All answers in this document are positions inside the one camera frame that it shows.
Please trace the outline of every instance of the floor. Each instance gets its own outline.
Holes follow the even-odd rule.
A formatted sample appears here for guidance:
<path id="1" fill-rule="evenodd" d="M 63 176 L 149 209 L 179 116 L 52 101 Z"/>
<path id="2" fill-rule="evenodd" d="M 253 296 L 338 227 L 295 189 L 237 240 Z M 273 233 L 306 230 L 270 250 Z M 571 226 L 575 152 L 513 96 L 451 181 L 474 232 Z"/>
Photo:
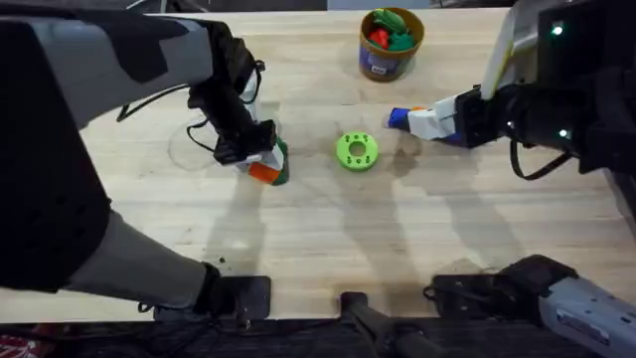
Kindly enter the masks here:
<path id="1" fill-rule="evenodd" d="M 522 322 L 460 322 L 429 318 L 419 319 L 416 323 L 433 343 L 471 353 L 462 355 L 463 358 L 595 357 L 579 346 Z M 308 326 L 320 327 L 302 329 Z M 60 345 L 50 358 L 374 357 L 360 334 L 333 321 L 257 322 L 250 329 L 249 338 L 220 334 L 200 323 L 185 326 L 183 323 L 154 323 L 152 326 L 144 323 L 117 328 L 137 330 L 142 327 L 145 331 L 138 338 L 67 343 Z M 420 358 L 435 358 L 423 353 Z"/>

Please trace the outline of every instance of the green toy piece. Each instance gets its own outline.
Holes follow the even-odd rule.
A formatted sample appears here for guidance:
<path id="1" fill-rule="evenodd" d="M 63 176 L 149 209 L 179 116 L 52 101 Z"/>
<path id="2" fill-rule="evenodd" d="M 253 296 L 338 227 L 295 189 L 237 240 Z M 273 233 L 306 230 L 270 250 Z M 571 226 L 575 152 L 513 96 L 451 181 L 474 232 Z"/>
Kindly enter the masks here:
<path id="1" fill-rule="evenodd" d="M 406 51 L 415 46 L 413 36 L 393 33 L 389 36 L 389 51 Z"/>
<path id="2" fill-rule="evenodd" d="M 378 24 L 390 33 L 406 34 L 408 33 L 408 27 L 404 19 L 395 12 L 387 9 L 374 10 L 374 23 Z"/>
<path id="3" fill-rule="evenodd" d="M 365 151 L 361 155 L 354 155 L 351 152 L 351 145 L 355 143 L 365 147 Z M 374 166 L 378 160 L 378 143 L 365 132 L 345 133 L 336 142 L 336 156 L 345 168 L 353 171 L 365 171 Z"/>

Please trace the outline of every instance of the blue label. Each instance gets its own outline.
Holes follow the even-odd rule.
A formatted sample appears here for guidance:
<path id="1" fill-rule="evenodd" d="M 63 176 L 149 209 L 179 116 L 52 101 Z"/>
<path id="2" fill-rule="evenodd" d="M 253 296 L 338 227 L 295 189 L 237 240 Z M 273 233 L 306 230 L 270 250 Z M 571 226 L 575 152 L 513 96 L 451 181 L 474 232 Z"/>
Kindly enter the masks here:
<path id="1" fill-rule="evenodd" d="M 360 46 L 360 57 L 358 58 L 360 65 L 368 71 L 381 76 L 390 76 L 398 71 L 399 65 L 407 60 L 391 60 L 383 59 L 378 55 L 372 54 L 364 46 Z"/>

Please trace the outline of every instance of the black cable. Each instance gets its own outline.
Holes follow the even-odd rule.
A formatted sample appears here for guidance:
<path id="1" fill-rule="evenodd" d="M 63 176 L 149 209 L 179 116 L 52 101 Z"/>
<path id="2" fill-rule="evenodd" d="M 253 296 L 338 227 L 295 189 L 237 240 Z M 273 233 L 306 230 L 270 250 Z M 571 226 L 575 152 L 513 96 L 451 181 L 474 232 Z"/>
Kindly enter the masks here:
<path id="1" fill-rule="evenodd" d="M 300 333 L 300 332 L 305 331 L 305 330 L 322 328 L 322 327 L 329 327 L 329 326 L 334 326 L 334 325 L 338 325 L 338 324 L 340 324 L 340 319 L 328 320 L 328 321 L 318 322 L 318 323 L 314 323 L 314 324 L 306 324 L 306 325 L 302 325 L 300 327 L 296 327 L 294 329 L 289 329 L 289 330 L 284 330 L 284 331 L 258 332 L 258 333 L 246 333 L 246 332 L 240 332 L 240 331 L 235 331 L 235 330 L 234 331 L 226 330 L 226 329 L 223 329 L 218 322 L 217 323 L 213 323 L 212 327 L 219 334 L 227 335 L 227 336 L 230 336 L 230 337 L 261 338 L 261 337 L 277 337 L 277 336 L 287 337 L 287 336 L 291 336 L 291 335 Z"/>
<path id="2" fill-rule="evenodd" d="M 161 91 L 161 92 L 151 96 L 150 98 L 142 101 L 139 105 L 135 106 L 134 108 L 132 108 L 130 110 L 128 110 L 128 108 L 130 107 L 130 104 L 127 104 L 127 105 L 125 105 L 125 106 L 123 106 L 121 108 L 121 111 L 119 112 L 119 115 L 117 116 L 117 122 L 121 122 L 122 120 L 128 118 L 129 116 L 131 116 L 132 114 L 137 112 L 139 109 L 145 107 L 146 105 L 152 103 L 153 101 L 155 101 L 155 100 L 157 100 L 157 99 L 159 99 L 159 98 L 161 98 L 161 97 L 163 97 L 165 95 L 168 95 L 168 94 L 170 94 L 170 93 L 172 93 L 174 91 L 186 89 L 189 86 L 190 85 L 180 85 L 180 86 L 173 87 L 171 89 L 166 89 L 164 91 Z"/>
<path id="3" fill-rule="evenodd" d="M 521 165 L 519 164 L 518 144 L 519 143 L 516 140 L 510 141 L 510 165 L 513 167 L 513 172 L 515 172 L 518 177 L 529 181 L 537 180 L 552 173 L 555 169 L 564 165 L 564 163 L 572 157 L 571 154 L 564 153 L 558 156 L 555 160 L 546 164 L 545 167 L 537 170 L 532 174 L 526 175 L 524 174 L 524 171 L 521 169 Z"/>
<path id="4" fill-rule="evenodd" d="M 202 147 L 202 148 L 204 148 L 204 149 L 206 149 L 206 150 L 208 150 L 208 151 L 210 151 L 210 152 L 214 153 L 214 152 L 215 152 L 215 150 L 214 150 L 214 149 L 212 149 L 211 147 L 207 146 L 206 144 L 204 144 L 204 143 L 202 143 L 202 142 L 198 141 L 197 139 L 195 139 L 195 138 L 192 136 L 192 129 L 202 128 L 202 127 L 204 127 L 204 126 L 205 126 L 208 122 L 209 122 L 209 120 L 206 118 L 206 119 L 204 119 L 204 120 L 200 121 L 199 123 L 195 123 L 195 124 L 188 125 L 188 126 L 186 127 L 186 134 L 188 134 L 188 137 L 190 138 L 190 140 L 192 140 L 193 142 L 195 142 L 195 144 L 197 144 L 197 145 L 199 145 L 200 147 Z"/>
<path id="5" fill-rule="evenodd" d="M 256 71 L 256 90 L 254 91 L 254 96 L 250 100 L 243 100 L 244 104 L 252 104 L 258 97 L 258 91 L 260 90 L 260 82 L 262 81 L 262 75 L 260 72 L 265 68 L 265 62 L 262 60 L 256 60 L 254 62 L 254 70 Z"/>

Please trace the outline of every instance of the black mount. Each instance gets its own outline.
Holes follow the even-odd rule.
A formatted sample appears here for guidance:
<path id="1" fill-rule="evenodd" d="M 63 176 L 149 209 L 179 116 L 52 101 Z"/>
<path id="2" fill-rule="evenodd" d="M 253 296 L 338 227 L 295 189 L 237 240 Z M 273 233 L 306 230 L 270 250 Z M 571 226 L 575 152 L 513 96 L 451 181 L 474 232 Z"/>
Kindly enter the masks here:
<path id="1" fill-rule="evenodd" d="M 459 349 L 445 349 L 426 338 L 416 322 L 394 319 L 369 307 L 362 292 L 344 292 L 340 295 L 340 317 L 352 324 L 364 338 L 373 344 L 378 356 L 404 358 L 481 358 L 481 355 Z"/>
<path id="2" fill-rule="evenodd" d="M 153 316 L 158 321 L 221 319 L 247 326 L 251 320 L 267 318 L 270 306 L 268 276 L 217 276 L 202 290 L 194 310 L 155 307 Z"/>
<path id="3" fill-rule="evenodd" d="M 525 319 L 541 326 L 540 297 L 573 268 L 541 255 L 524 258 L 496 274 L 440 274 L 423 291 L 445 318 Z"/>

